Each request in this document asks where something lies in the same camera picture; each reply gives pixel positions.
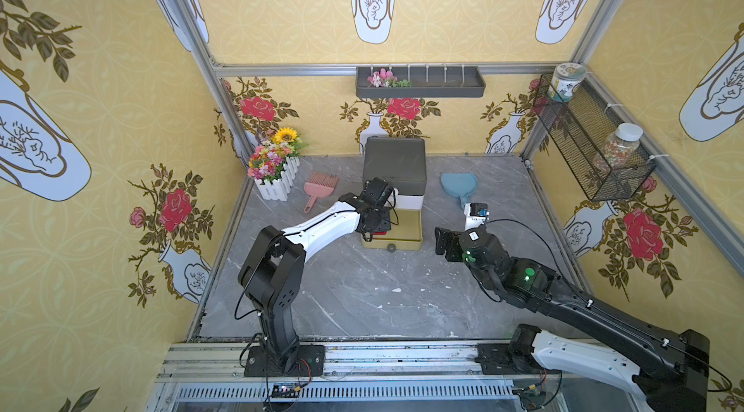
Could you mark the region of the white drawer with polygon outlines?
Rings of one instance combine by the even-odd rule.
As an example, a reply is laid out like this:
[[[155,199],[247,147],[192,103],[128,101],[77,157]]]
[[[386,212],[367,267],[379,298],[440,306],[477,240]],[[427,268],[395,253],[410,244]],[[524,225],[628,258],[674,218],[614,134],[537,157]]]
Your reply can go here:
[[[395,196],[395,208],[399,210],[421,210],[424,206],[424,195]]]

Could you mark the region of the grey top drawer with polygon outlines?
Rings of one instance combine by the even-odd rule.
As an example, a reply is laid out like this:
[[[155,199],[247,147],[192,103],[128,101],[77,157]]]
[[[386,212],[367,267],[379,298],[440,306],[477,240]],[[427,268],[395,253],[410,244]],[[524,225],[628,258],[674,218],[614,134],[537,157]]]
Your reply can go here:
[[[390,179],[389,184],[396,190],[397,195],[424,196],[427,181],[414,181],[413,179]]]

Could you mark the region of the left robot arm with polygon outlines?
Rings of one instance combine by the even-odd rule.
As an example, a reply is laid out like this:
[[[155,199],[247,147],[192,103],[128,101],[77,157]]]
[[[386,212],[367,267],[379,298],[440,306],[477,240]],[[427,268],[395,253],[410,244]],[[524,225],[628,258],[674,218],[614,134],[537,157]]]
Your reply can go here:
[[[259,313],[263,348],[283,371],[298,359],[300,339],[293,322],[292,304],[298,293],[307,259],[349,234],[370,240],[391,227],[394,190],[347,193],[329,209],[294,226],[261,229],[238,274],[243,294]]]

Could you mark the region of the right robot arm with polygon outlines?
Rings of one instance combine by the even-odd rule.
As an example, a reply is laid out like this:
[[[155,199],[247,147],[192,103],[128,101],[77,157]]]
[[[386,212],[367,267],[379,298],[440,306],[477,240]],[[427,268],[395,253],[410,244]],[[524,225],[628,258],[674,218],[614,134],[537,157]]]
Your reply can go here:
[[[435,251],[466,265],[488,297],[565,323],[592,338],[566,340],[520,325],[509,346],[514,365],[564,371],[641,398],[654,411],[707,408],[709,339],[639,320],[577,288],[560,272],[513,257],[484,226],[435,230]]]

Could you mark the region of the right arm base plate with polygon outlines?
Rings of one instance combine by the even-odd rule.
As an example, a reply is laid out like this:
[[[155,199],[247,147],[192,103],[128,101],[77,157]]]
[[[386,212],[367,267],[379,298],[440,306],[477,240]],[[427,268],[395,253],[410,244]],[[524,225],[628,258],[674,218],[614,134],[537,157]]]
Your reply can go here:
[[[558,374],[557,369],[545,369],[527,354],[513,354],[505,343],[480,343],[475,362],[484,375]]]

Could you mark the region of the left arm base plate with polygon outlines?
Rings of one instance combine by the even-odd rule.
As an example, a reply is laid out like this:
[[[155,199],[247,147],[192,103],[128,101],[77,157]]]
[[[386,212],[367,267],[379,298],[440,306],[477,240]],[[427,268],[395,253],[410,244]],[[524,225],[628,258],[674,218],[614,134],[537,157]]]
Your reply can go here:
[[[255,345],[241,355],[243,374],[248,378],[299,376],[314,379],[324,373],[325,352],[321,344],[300,344],[287,356],[279,356],[269,348]]]

